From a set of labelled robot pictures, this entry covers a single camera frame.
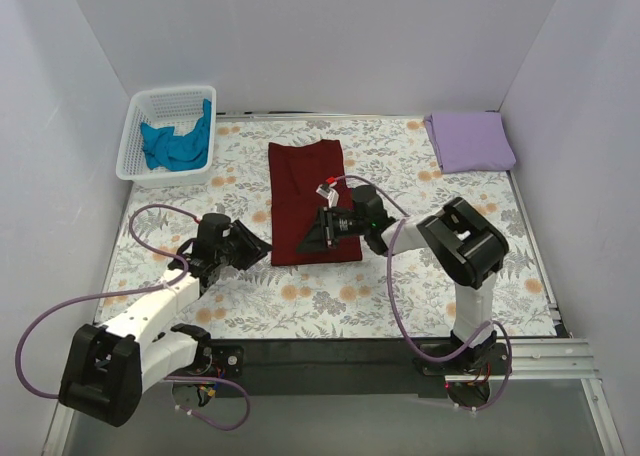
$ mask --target table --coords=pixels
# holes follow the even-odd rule
[[[269,142],[302,146],[320,139],[341,142],[345,169],[375,181],[411,214],[432,214],[462,196],[502,231],[511,252],[495,289],[494,318],[513,336],[555,336],[547,290],[518,202],[504,172],[443,175],[422,121],[411,118],[301,119],[224,122],[216,128],[211,178],[199,186],[133,187],[120,228],[109,290],[155,284],[168,260],[139,247],[128,234],[135,209],[152,202],[196,214],[221,212],[241,219],[271,240]],[[390,214],[395,214],[389,206]],[[136,225],[150,244],[175,251],[195,236],[189,218],[151,210]],[[269,258],[249,271],[226,268],[220,281],[176,322],[196,324],[214,338],[396,338],[400,333],[386,295],[385,259],[363,243],[361,262],[271,267]],[[412,336],[448,336],[455,319],[453,283],[432,253],[394,258],[398,309]],[[102,300],[105,321],[136,296]]]

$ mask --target cable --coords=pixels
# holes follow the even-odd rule
[[[189,216],[190,218],[192,218],[196,223],[198,223],[199,220],[198,220],[198,217],[195,214],[190,213],[189,211],[185,211],[184,209],[176,208],[174,206],[169,206],[168,204],[147,204],[146,206],[143,206],[140,209],[138,209],[137,211],[135,211],[131,215],[131,218],[129,219],[129,232],[131,233],[131,237],[140,246],[142,246],[143,248],[146,248],[149,251],[152,251],[152,252],[154,252],[156,254],[160,254],[160,255],[166,256],[168,258],[177,259],[178,261],[180,261],[182,263],[182,273],[180,273],[178,276],[176,276],[171,281],[167,281],[165,283],[168,286],[173,286],[174,284],[177,284],[178,282],[182,281],[182,279],[184,279],[187,276],[187,274],[189,274],[189,264],[187,263],[187,261],[180,255],[169,253],[167,251],[163,251],[163,250],[158,249],[158,248],[154,248],[150,244],[145,243],[144,241],[142,241],[142,239],[140,239],[140,237],[135,233],[135,231],[133,229],[133,223],[135,222],[135,220],[138,217],[138,215],[140,213],[142,213],[144,211],[147,211],[149,209],[152,209],[152,208],[170,209],[171,211],[176,211],[178,213],[182,213],[185,216]],[[30,393],[35,394],[36,396],[40,396],[41,398],[46,398],[46,399],[58,399],[58,395],[57,394],[55,394],[55,393],[46,393],[44,391],[39,390],[35,386],[33,386],[27,380],[27,378],[26,378],[26,376],[24,374],[24,370],[22,368],[22,352],[24,350],[24,345],[27,342],[27,338],[29,338],[29,335],[33,332],[33,330],[36,328],[36,326],[38,326],[42,322],[42,320],[44,320],[48,316],[51,316],[56,311],[58,311],[58,310],[60,310],[62,308],[66,308],[67,306],[71,306],[72,304],[78,304],[78,303],[83,303],[85,301],[93,301],[95,299],[109,298],[109,297],[114,297],[114,296],[130,296],[132,294],[152,293],[154,291],[159,291],[161,289],[164,289],[164,287],[165,286],[163,284],[157,284],[155,286],[149,286],[148,288],[127,289],[127,290],[123,290],[123,291],[113,291],[113,292],[110,292],[110,293],[90,294],[88,296],[80,296],[80,297],[77,297],[77,298],[69,299],[67,301],[63,301],[62,303],[56,304],[55,306],[52,306],[51,308],[47,309],[44,313],[42,313],[40,316],[38,316],[36,319],[34,319],[33,322],[31,324],[29,324],[29,326],[27,326],[27,329],[25,329],[25,331],[22,334],[22,336],[20,336],[20,339],[18,341],[18,345],[16,346],[15,367],[16,367],[16,374],[18,375],[18,379],[20,380],[20,383],[26,388],[27,391],[29,391]]]
[[[462,381],[462,383],[465,383],[467,386],[475,386],[475,384],[480,379],[480,376],[482,376],[482,370],[483,370],[483,368],[480,368],[480,371],[478,371],[478,374],[476,374],[475,378],[473,378],[473,379],[471,379],[469,381]]]
[[[196,394],[198,395],[198,407],[202,408],[207,403],[202,399],[202,396],[200,395],[200,391],[201,389],[196,387]]]
[[[214,421],[213,419],[205,416],[204,414],[189,408],[188,406],[184,406],[182,404],[176,404],[176,408],[181,409],[182,411],[187,413],[189,416],[194,416],[194,417],[198,418],[199,420],[204,421],[209,426],[212,426],[212,427],[214,427],[216,429],[219,429],[220,431],[233,431],[234,429],[238,429],[249,418],[249,414],[251,414],[251,399],[249,398],[249,393],[247,393],[247,391],[242,386],[240,386],[237,383],[234,383],[233,381],[229,381],[228,379],[209,378],[209,377],[206,377],[206,378],[187,378],[187,377],[184,377],[184,376],[167,376],[166,378],[164,378],[164,380],[165,381],[170,381],[170,382],[173,382],[173,383],[193,383],[194,381],[200,381],[200,382],[205,382],[205,383],[226,384],[227,386],[231,386],[232,388],[237,389],[240,392],[240,394],[242,395],[242,397],[244,398],[244,401],[246,403],[246,409],[245,409],[245,412],[244,412],[244,415],[242,416],[242,418],[240,418],[237,422],[235,422],[233,424],[221,424],[221,423],[218,423],[218,422]]]
[[[491,364],[487,363],[487,375],[484,377],[480,384],[484,384],[489,381],[489,376],[491,376]]]
[[[344,176],[337,176],[335,178],[336,181],[340,181],[340,180],[346,180],[346,179],[356,179],[358,181],[362,181],[366,184],[370,184],[371,186],[373,186],[377,192],[379,192],[380,194],[382,194],[391,204],[393,204],[393,206],[395,206],[395,208],[400,211],[402,213],[403,216],[405,217],[409,217],[409,213],[407,213],[404,209],[402,209],[402,207],[396,203],[394,201],[394,199],[389,196],[384,190],[382,190],[380,187],[378,187],[378,185],[376,185],[375,183],[369,181],[366,178],[363,178],[362,176],[357,176],[355,174],[345,174]],[[504,377],[503,383],[500,386],[500,389],[498,390],[498,392],[496,393],[496,397],[493,398],[491,401],[487,402],[484,406],[481,406],[481,408],[477,408],[477,409],[486,409],[489,406],[491,406],[495,400],[497,400],[502,393],[504,392],[507,382],[509,381],[509,375],[511,374],[511,366],[512,366],[512,353],[511,353],[511,341],[509,339],[509,335],[507,334],[506,330],[504,329],[504,326],[498,322],[498,321],[485,321],[484,323],[482,323],[474,332],[473,334],[469,337],[469,339],[467,339],[467,341],[465,341],[462,346],[460,346],[458,349],[456,349],[455,351],[453,351],[452,353],[446,355],[446,356],[442,356],[442,357],[434,357],[434,356],[429,356],[427,354],[425,354],[424,352],[422,352],[420,350],[420,348],[418,348],[418,346],[416,346],[416,344],[413,342],[413,340],[411,339],[411,337],[409,336],[409,334],[407,333],[404,325],[402,324],[402,319],[400,318],[400,313],[398,312],[398,308],[396,306],[396,300],[395,297],[393,295],[393,271],[392,271],[392,262],[391,260],[393,259],[393,247],[396,243],[396,240],[398,239],[398,236],[400,234],[400,231],[402,229],[402,227],[405,224],[405,220],[402,219],[400,220],[400,222],[398,223],[398,227],[396,228],[395,232],[393,233],[393,237],[391,238],[391,241],[389,242],[389,249],[387,252],[387,293],[389,295],[389,302],[391,303],[391,310],[393,312],[393,317],[396,320],[396,324],[398,325],[398,329],[400,330],[400,332],[402,333],[402,337],[405,339],[405,341],[407,342],[407,344],[409,345],[409,348],[421,359],[429,361],[431,363],[444,363],[446,361],[450,361],[454,358],[456,358],[457,356],[459,356],[460,354],[462,354],[462,352],[464,352],[464,350],[466,350],[471,343],[475,340],[475,338],[478,337],[478,335],[488,326],[495,324],[496,326],[498,326],[500,328],[500,331],[502,332],[502,334],[505,337],[505,341],[506,341],[506,345],[508,348],[508,362],[507,362],[507,372],[506,375]]]
[[[224,371],[222,371],[222,374],[218,376],[220,379],[224,378]],[[217,391],[218,387],[220,386],[220,383],[216,383],[213,385],[213,390]]]
[[[491,325],[491,321],[485,321],[473,332],[473,334],[467,339],[462,346],[453,351],[452,353],[446,356],[429,356],[428,354],[423,353],[418,346],[413,342],[409,333],[404,328],[402,324],[402,319],[400,318],[400,313],[398,312],[398,307],[396,306],[396,299],[393,295],[393,270],[391,260],[393,259],[393,247],[396,244],[396,240],[398,239],[398,235],[404,226],[405,220],[401,219],[398,223],[398,227],[396,228],[393,236],[391,237],[391,241],[389,242],[389,250],[387,251],[387,294],[389,295],[389,302],[391,303],[391,311],[393,312],[393,317],[396,320],[396,324],[398,325],[398,329],[402,333],[402,337],[409,345],[409,348],[421,359],[424,359],[430,363],[444,363],[446,361],[451,361],[457,356],[460,356],[465,349],[467,349],[474,339],[478,337],[478,335],[488,326]]]
[[[187,371],[187,373],[189,373],[191,376],[200,376],[201,374],[205,374],[207,371],[209,371],[209,369],[211,369],[211,366],[213,366],[213,356],[209,356],[209,364],[202,371],[198,373],[195,373],[193,371]]]
[[[507,387],[507,383],[509,382],[509,375],[511,374],[511,368],[512,368],[512,363],[513,363],[513,352],[511,351],[511,339],[509,338],[509,335],[507,334],[507,330],[504,328],[502,323],[500,323],[498,321],[485,321],[484,323],[482,323],[478,327],[478,329],[476,329],[473,332],[473,334],[469,337],[469,339],[467,339],[462,344],[462,346],[460,346],[458,349],[456,349],[452,353],[450,353],[450,354],[448,354],[446,356],[442,356],[442,357],[429,356],[428,354],[423,353],[420,350],[420,348],[418,348],[418,346],[413,342],[413,340],[409,336],[409,333],[407,333],[407,330],[405,329],[404,325],[402,324],[402,319],[400,318],[400,313],[398,312],[398,308],[396,306],[395,296],[393,294],[393,267],[392,267],[392,262],[391,262],[392,259],[393,259],[393,247],[394,247],[394,245],[396,243],[396,240],[398,239],[398,235],[400,234],[400,231],[402,230],[402,227],[404,226],[404,223],[405,223],[404,219],[400,220],[400,222],[398,223],[398,227],[396,228],[396,230],[393,233],[393,236],[391,238],[391,241],[389,242],[389,250],[387,252],[387,294],[389,295],[389,302],[391,303],[391,310],[393,312],[393,317],[396,320],[396,324],[398,325],[398,329],[402,333],[402,337],[404,338],[404,340],[409,345],[409,349],[411,349],[420,359],[423,359],[423,360],[428,361],[430,363],[444,363],[446,361],[450,361],[453,358],[459,356],[465,349],[467,349],[469,347],[469,345],[473,342],[473,340],[475,340],[476,337],[478,337],[478,335],[486,327],[490,326],[491,324],[495,324],[496,326],[498,326],[498,328],[500,328],[500,331],[504,335],[505,343],[507,345],[507,350],[508,350],[508,354],[507,354],[507,371],[505,372],[505,376],[504,376],[504,379],[502,381],[502,384],[500,385],[500,388],[498,389],[498,392],[496,393],[496,395],[491,400],[487,401],[487,403],[485,403],[484,405],[482,405],[482,406],[480,406],[478,408],[464,408],[463,407],[464,409],[467,409],[469,411],[478,411],[478,410],[487,409],[487,408],[491,407],[502,396],[502,394],[504,393],[504,390]]]
[[[379,192],[381,195],[383,195],[385,198],[387,198],[387,200],[393,204],[395,206],[395,208],[400,211],[402,213],[402,215],[405,218],[409,217],[409,213],[407,213],[404,209],[402,209],[402,207],[396,203],[394,201],[394,199],[389,196],[384,190],[380,189],[380,187],[375,184],[372,183],[371,181],[369,181],[368,179],[363,178],[362,176],[356,176],[355,174],[345,174],[344,176],[336,176],[335,178],[333,178],[335,181],[341,181],[343,179],[357,179],[358,181],[362,181],[363,183],[367,183],[370,184],[371,186],[373,186],[374,188],[376,188],[376,191]]]

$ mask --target white plastic basket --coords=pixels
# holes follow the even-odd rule
[[[154,128],[175,126],[176,135],[190,132],[202,117],[202,102],[211,101],[211,128],[207,163],[199,169],[169,171],[159,167],[149,169],[142,152],[140,123]],[[120,179],[134,181],[145,188],[201,184],[209,179],[213,162],[213,141],[216,128],[216,90],[211,86],[180,86],[141,91],[131,98],[122,131],[116,174]]]

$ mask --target red cloth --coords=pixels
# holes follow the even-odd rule
[[[273,266],[362,260],[359,238],[341,240],[338,249],[306,254],[296,252],[311,229],[318,208],[327,203],[316,189],[327,178],[344,174],[340,141],[324,139],[302,147],[269,143],[269,171]],[[351,209],[351,190],[344,180],[339,181],[335,189],[340,195],[338,206]]]

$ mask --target folded shirt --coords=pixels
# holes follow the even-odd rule
[[[497,112],[437,112],[425,127],[443,173],[507,171],[516,164]]]
[[[344,174],[340,141],[324,139],[302,147],[269,143],[269,173],[273,266],[362,260],[357,237],[341,240],[337,249],[297,252],[316,219],[318,208],[327,204],[316,189],[327,178]],[[339,181],[335,189],[340,196],[338,206],[352,209],[351,190],[344,180]]]
[[[140,123],[140,132],[144,141],[142,151],[149,169],[164,166],[170,171],[187,171],[202,168],[207,164],[211,101],[204,100],[202,111],[203,116],[193,130],[184,136],[175,136],[173,126],[156,129],[147,123]]]

